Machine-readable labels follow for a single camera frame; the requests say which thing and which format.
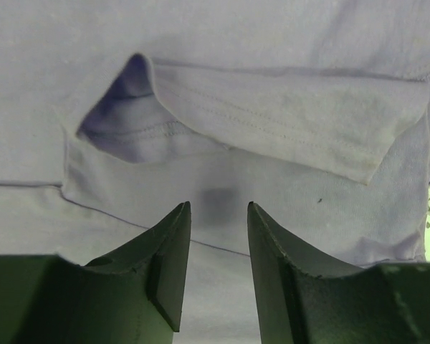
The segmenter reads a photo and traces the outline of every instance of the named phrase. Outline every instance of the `folded fabric flap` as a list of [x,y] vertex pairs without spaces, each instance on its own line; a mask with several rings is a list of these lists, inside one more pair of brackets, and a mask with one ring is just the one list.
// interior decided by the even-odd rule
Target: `folded fabric flap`
[[425,82],[302,75],[293,69],[228,71],[165,64],[146,55],[133,59],[143,59],[148,77],[140,71],[123,76],[121,92],[140,96],[150,83],[159,103],[194,132],[366,185],[429,101]]

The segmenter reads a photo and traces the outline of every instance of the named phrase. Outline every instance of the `gray t-shirt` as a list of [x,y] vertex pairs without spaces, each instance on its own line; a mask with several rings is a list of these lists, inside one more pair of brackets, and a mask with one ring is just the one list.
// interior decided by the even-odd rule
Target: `gray t-shirt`
[[259,343],[247,204],[424,261],[430,1],[0,1],[0,254],[84,264],[190,201],[175,343]]

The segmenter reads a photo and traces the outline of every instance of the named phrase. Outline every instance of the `cloth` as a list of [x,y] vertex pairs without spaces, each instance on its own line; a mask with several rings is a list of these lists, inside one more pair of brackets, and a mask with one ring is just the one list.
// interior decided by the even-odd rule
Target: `cloth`
[[0,254],[84,264],[190,201],[175,343],[259,343],[250,201],[421,262],[429,183],[430,1],[0,1]]

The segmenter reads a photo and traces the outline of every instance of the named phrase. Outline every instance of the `gray garment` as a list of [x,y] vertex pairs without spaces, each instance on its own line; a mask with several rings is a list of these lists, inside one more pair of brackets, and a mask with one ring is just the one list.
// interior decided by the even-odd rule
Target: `gray garment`
[[417,262],[429,181],[430,1],[0,1],[0,253],[83,264],[191,201],[175,343],[259,343],[249,201]]

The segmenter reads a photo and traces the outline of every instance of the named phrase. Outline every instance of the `gray fabric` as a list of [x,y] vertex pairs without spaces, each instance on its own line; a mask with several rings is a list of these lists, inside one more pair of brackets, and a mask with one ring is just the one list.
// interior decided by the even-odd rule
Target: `gray fabric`
[[175,343],[259,343],[249,201],[417,262],[429,182],[430,1],[0,1],[0,253],[84,264],[191,201]]

